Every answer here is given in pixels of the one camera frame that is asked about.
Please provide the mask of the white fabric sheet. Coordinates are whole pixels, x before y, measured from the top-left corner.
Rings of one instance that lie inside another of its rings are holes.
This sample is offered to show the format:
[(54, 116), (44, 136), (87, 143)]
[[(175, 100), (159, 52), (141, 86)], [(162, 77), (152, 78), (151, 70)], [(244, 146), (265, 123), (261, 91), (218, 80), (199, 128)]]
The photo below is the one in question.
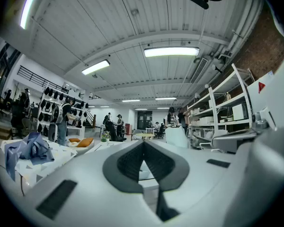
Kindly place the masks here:
[(185, 131), (182, 126), (177, 128), (168, 127), (165, 130), (165, 135), (167, 144), (181, 148), (190, 148), (190, 141), (185, 135)]

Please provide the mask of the round wooden table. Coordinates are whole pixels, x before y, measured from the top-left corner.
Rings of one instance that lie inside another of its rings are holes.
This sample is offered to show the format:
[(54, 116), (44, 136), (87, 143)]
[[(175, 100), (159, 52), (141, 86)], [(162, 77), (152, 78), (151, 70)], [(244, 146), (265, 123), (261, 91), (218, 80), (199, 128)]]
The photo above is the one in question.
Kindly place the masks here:
[(136, 136), (141, 137), (142, 140), (152, 140), (155, 135), (151, 133), (137, 133)]

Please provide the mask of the long ceiling light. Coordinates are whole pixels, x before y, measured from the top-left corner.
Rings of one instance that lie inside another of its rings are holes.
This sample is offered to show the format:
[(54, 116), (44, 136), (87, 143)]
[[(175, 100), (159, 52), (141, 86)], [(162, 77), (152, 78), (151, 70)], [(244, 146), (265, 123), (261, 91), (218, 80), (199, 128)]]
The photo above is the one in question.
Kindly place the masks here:
[(159, 57), (159, 56), (197, 56), (200, 49), (196, 47), (158, 47), (145, 49), (145, 57)]
[(103, 69), (103, 68), (109, 67), (109, 66), (110, 66), (109, 61), (108, 61), (108, 60), (103, 60), (103, 61), (101, 61), (101, 62), (99, 62), (99, 63), (96, 63), (96, 64), (94, 64), (94, 65), (92, 65), (92, 66), (90, 66), (90, 67), (84, 69), (84, 70), (82, 71), (82, 74), (83, 74), (83, 75), (88, 75), (88, 74), (90, 74), (90, 73), (93, 73), (93, 72), (95, 72), (95, 71), (97, 71), (97, 70), (100, 70), (100, 69)]
[(23, 28), (23, 29), (26, 28), (29, 12), (30, 12), (31, 6), (33, 5), (33, 2), (34, 2), (34, 0), (26, 0), (24, 7), (22, 9), (20, 27)]

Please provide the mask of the white office chair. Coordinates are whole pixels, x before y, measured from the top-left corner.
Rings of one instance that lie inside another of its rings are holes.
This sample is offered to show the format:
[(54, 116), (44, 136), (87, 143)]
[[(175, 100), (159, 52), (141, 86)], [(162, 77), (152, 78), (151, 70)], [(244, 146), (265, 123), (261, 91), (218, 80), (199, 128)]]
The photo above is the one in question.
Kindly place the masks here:
[(212, 150), (236, 153), (240, 145), (252, 142), (258, 135), (259, 133), (253, 129), (244, 129), (224, 135), (215, 134), (209, 142), (199, 143), (199, 147), (202, 149), (210, 147)]

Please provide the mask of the white box red triangle sticker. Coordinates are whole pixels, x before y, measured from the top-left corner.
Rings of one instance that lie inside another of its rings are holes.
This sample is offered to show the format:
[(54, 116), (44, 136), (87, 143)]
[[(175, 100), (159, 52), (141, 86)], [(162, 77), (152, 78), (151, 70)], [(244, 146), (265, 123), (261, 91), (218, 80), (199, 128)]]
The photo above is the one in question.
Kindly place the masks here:
[(248, 86), (254, 113), (272, 129), (284, 127), (284, 60), (275, 73), (269, 72)]

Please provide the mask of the ceiling air vent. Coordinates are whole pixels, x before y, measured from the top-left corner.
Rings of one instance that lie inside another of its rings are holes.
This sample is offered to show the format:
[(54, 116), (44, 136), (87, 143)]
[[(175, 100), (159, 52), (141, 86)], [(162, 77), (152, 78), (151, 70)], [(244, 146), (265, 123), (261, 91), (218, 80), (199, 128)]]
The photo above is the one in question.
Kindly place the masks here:
[(194, 84), (197, 82), (198, 78), (200, 77), (202, 71), (204, 70), (205, 66), (207, 65), (208, 63), (208, 60), (203, 57), (200, 59), (197, 67), (196, 67), (196, 70), (194, 71), (193, 75), (192, 75), (192, 78), (190, 80), (190, 83)]

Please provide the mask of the black office chair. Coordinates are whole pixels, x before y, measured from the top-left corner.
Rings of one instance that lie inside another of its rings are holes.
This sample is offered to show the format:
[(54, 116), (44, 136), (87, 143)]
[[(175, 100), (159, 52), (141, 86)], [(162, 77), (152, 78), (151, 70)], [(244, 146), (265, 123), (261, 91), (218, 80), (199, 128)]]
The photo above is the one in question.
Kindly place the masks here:
[(114, 124), (111, 121), (107, 121), (105, 126), (106, 126), (106, 130), (110, 133), (110, 137), (112, 141), (123, 142), (126, 140), (126, 138), (117, 135)]

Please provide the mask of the black balcony railing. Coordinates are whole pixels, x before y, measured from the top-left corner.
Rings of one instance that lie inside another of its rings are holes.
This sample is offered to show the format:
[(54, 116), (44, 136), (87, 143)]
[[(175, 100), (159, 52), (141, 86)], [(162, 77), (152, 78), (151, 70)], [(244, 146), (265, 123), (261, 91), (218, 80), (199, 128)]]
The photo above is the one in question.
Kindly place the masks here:
[(27, 79), (28, 81), (31, 81), (35, 84), (37, 84), (38, 86), (41, 87), (49, 87), (52, 88), (54, 90), (58, 90), (61, 92), (65, 92), (68, 93), (69, 90), (66, 88), (63, 88), (62, 86), (59, 86), (53, 82), (50, 82), (49, 80), (35, 74), (34, 72), (28, 70), (27, 68), (23, 67), (22, 65), (20, 65), (20, 68), (18, 69), (17, 74), (25, 79)]

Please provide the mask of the black staircase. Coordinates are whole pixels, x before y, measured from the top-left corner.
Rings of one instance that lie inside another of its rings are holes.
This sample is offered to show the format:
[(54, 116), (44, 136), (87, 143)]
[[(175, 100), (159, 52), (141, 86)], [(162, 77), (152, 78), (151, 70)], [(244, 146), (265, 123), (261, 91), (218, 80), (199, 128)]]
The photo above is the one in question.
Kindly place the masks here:
[(89, 122), (91, 128), (94, 129), (96, 127), (96, 115), (92, 114), (89, 109), (86, 109), (85, 113), (86, 113), (86, 120)]

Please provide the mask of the white metal shelving rack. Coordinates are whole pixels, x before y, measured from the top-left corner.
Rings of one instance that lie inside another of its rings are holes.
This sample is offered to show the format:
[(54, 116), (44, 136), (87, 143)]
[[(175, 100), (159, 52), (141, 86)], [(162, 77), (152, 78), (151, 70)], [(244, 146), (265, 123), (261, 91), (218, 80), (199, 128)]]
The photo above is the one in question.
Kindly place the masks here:
[(187, 107), (188, 136), (197, 148), (210, 147), (215, 136), (249, 129), (252, 106), (248, 82), (250, 70), (231, 65), (231, 73), (218, 85), (206, 85), (206, 94)]

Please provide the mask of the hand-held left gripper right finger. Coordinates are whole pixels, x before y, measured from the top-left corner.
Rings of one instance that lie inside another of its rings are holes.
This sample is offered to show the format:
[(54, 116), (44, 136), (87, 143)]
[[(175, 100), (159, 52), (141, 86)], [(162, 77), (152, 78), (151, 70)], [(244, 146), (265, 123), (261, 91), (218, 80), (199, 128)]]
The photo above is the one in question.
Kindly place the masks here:
[(239, 227), (236, 196), (249, 157), (244, 145), (234, 155), (143, 143), (145, 162), (159, 185), (157, 212), (143, 227)]

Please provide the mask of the patterned bin with blue cloth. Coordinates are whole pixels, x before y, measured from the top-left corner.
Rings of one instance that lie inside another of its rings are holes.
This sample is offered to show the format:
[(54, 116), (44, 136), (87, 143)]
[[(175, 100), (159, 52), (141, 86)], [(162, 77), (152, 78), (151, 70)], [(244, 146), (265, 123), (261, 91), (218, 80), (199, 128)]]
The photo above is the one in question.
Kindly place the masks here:
[(49, 148), (53, 155), (52, 161), (39, 160), (37, 163), (33, 163), (30, 159), (19, 159), (14, 167), (15, 177), (20, 176), (27, 186), (33, 187), (77, 155), (73, 148), (54, 142), (49, 142)]

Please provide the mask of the crumpled blue cloth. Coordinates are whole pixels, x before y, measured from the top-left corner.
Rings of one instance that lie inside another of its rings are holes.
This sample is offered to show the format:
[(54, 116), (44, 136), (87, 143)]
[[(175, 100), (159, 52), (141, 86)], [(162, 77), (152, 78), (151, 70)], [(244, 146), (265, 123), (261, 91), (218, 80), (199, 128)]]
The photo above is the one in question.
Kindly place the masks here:
[(38, 132), (31, 132), (20, 141), (7, 143), (4, 146), (5, 168), (15, 181), (15, 167), (19, 159), (31, 160), (33, 165), (54, 161), (47, 141)]

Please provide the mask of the hat display rack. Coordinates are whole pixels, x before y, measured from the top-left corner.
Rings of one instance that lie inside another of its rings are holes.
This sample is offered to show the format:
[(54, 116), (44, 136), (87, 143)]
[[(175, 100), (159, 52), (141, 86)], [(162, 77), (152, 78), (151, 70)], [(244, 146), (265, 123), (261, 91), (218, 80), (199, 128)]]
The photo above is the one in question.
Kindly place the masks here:
[[(63, 107), (69, 105), (65, 100), (73, 101), (70, 115), (75, 121), (67, 119), (63, 114)], [(85, 123), (87, 119), (88, 104), (84, 101), (71, 97), (69, 90), (48, 82), (42, 92), (38, 106), (36, 130), (46, 137), (57, 140), (57, 124), (66, 123), (66, 137), (84, 137)]]

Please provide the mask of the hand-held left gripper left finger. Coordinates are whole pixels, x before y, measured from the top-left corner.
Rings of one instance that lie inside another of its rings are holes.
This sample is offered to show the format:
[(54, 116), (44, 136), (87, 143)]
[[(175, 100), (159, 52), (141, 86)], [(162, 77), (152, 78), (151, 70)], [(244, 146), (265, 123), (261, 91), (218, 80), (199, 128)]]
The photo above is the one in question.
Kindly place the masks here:
[(121, 143), (75, 157), (26, 193), (22, 213), (37, 227), (158, 227), (160, 218), (141, 193), (125, 193), (105, 178), (102, 167)]

